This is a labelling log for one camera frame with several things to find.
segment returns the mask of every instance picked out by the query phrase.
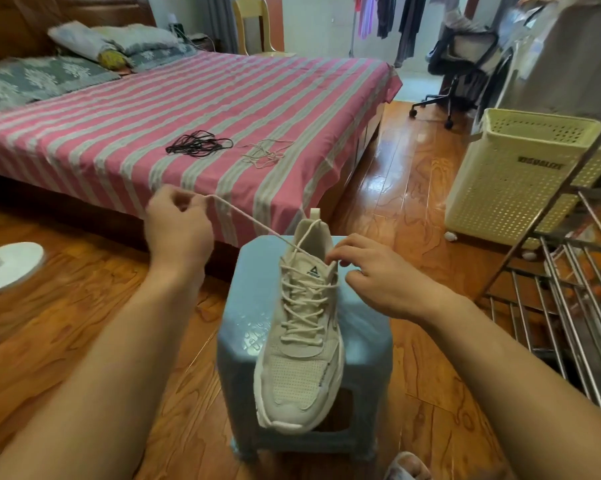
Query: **yellow pillow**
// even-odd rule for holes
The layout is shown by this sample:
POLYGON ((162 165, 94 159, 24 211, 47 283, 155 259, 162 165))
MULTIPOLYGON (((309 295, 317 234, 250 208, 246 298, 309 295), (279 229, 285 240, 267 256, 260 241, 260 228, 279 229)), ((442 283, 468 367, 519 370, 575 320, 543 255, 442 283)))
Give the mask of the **yellow pillow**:
POLYGON ((129 59, 117 50, 104 50, 98 55, 98 63, 109 70, 120 70, 130 65, 129 59))

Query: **sneaker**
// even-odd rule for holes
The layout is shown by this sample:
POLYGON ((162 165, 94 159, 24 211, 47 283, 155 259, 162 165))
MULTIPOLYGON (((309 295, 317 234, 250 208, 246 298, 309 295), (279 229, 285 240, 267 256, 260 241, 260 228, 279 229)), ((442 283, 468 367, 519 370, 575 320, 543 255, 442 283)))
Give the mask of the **sneaker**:
POLYGON ((296 227, 281 257, 281 297, 254 371, 258 424, 287 435, 316 428, 334 404, 343 378, 343 337, 336 318, 338 265, 320 210, 296 227))

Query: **hand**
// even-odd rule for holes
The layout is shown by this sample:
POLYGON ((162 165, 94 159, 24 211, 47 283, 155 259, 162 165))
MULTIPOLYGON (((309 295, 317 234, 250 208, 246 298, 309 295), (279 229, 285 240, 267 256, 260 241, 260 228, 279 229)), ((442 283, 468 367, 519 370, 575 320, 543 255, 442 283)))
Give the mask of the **hand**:
POLYGON ((214 249, 214 233, 199 194, 164 185, 148 203, 145 239, 151 270, 184 280, 201 280, 214 249))
POLYGON ((425 325, 435 319, 443 303, 457 296, 387 246, 362 235, 346 237, 325 257, 327 264, 337 260, 343 266, 360 267, 347 273, 345 281, 367 305, 388 317, 425 325))

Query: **shoelace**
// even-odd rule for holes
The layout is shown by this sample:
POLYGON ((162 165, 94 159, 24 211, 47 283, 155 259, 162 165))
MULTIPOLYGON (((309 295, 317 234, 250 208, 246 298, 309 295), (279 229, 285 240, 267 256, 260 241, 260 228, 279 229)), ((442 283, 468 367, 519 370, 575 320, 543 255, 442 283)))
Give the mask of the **shoelace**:
MULTIPOLYGON (((292 248, 294 248, 294 253, 292 254, 292 259, 294 257, 296 257, 297 253, 300 252, 300 253, 305 254, 307 257, 311 258, 316 263, 324 264, 320 259, 309 254, 307 251, 303 250, 300 247, 301 244, 303 243, 303 241, 305 240, 305 238, 309 235, 311 230, 314 228, 314 226, 316 226, 319 222, 321 222, 321 220, 316 220, 316 221, 312 222, 312 224, 307 229, 307 232, 305 233, 305 235, 300 239, 299 243, 294 244, 293 242, 290 242, 287 239, 285 239, 282 235, 280 235, 276 231, 270 229, 269 227, 267 227, 264 224, 261 224, 254 217, 250 216, 249 214, 246 214, 241 209, 232 205, 225 199, 223 199, 215 194, 210 194, 210 195, 206 196, 206 198, 213 198, 220 202, 223 202, 224 204, 228 205, 233 210, 238 212, 240 215, 247 217, 254 224, 261 226, 263 229, 272 233, 273 235, 278 237, 280 240, 285 241, 292 248)), ((287 343, 298 343, 298 344, 304 344, 304 345, 320 346, 322 344, 322 339, 319 339, 319 338, 306 339, 304 337, 298 337, 295 335, 307 334, 307 335, 311 336, 311 335, 315 335, 319 331, 323 330, 323 328, 318 325, 318 318, 321 316, 321 314, 323 314, 322 305, 327 301, 327 297, 318 298, 318 299, 306 298, 306 297, 294 299, 292 297, 292 292, 295 290, 297 292, 302 292, 303 294, 307 294, 309 292, 309 293, 312 293, 312 295, 320 294, 322 296, 324 290, 336 288, 337 285, 323 285, 318 281, 318 278, 313 278, 312 276, 305 275, 305 274, 301 273, 300 271, 298 271, 297 269, 295 269, 291 266, 288 266, 286 264, 281 264, 281 269, 285 269, 286 271, 289 271, 292 273, 299 273, 304 278, 304 280, 298 281, 299 284, 294 284, 294 283, 290 283, 289 281, 283 280, 283 288, 285 288, 285 287, 288 288, 290 290, 290 293, 288 295, 286 295, 285 290, 283 289, 283 301, 286 302, 286 303, 283 303, 283 308, 285 309, 285 311, 288 314, 288 319, 281 324, 281 326, 285 329, 285 334, 281 337, 281 341, 287 342, 287 343), (309 284, 306 281, 307 279, 315 280, 316 284, 315 285, 309 284), (290 305, 304 306, 304 307, 307 305, 311 305, 311 306, 315 306, 316 310, 311 313, 302 313, 301 314, 301 313, 294 311, 290 305)))

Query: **yellow laundry basket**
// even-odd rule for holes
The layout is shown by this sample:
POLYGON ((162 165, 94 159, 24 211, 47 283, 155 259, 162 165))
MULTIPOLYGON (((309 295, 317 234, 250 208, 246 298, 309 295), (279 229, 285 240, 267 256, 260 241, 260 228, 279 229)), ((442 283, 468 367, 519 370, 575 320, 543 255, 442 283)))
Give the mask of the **yellow laundry basket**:
MULTIPOLYGON (((488 109, 480 140, 469 145, 445 212, 448 230, 513 245, 558 189, 601 123, 553 114, 488 109)), ((590 187, 601 176, 601 148, 574 184, 590 187)), ((538 230, 550 232, 574 208, 562 195, 538 230)), ((525 249, 536 249, 536 239, 525 249)))

